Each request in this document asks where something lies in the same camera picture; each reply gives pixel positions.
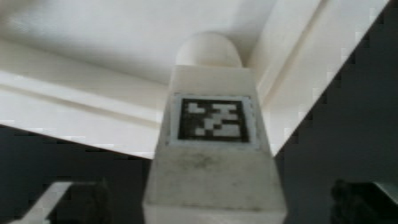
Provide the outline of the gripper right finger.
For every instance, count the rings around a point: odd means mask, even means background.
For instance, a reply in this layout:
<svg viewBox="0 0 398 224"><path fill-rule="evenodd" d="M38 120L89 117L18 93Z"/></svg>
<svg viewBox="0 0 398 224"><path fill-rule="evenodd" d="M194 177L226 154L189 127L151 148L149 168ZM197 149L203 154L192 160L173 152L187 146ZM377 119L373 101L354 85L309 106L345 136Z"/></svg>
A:
<svg viewBox="0 0 398 224"><path fill-rule="evenodd" d="M398 186L393 183L338 179L331 197L331 224L398 224Z"/></svg>

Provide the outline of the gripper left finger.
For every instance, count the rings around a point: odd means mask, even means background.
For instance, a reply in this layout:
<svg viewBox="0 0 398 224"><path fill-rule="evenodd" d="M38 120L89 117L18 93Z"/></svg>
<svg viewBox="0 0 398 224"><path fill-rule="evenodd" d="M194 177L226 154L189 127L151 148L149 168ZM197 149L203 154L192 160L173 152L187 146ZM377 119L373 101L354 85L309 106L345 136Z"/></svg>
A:
<svg viewBox="0 0 398 224"><path fill-rule="evenodd" d="M61 181L11 224L112 224L112 220L107 182Z"/></svg>

